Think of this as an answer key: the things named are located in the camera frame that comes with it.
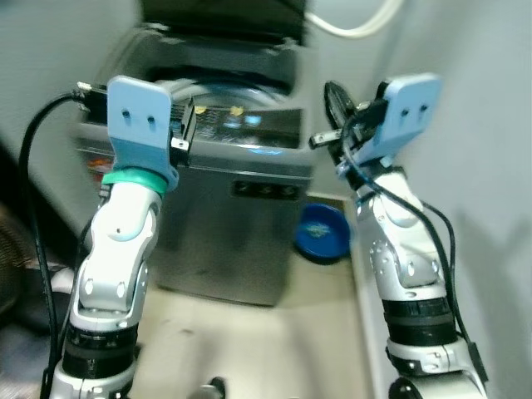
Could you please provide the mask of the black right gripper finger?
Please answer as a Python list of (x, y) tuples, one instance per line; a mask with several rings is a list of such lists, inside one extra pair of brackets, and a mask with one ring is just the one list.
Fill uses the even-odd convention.
[(354, 114), (357, 106), (349, 91), (336, 81), (326, 83), (326, 117), (330, 126), (345, 126)]

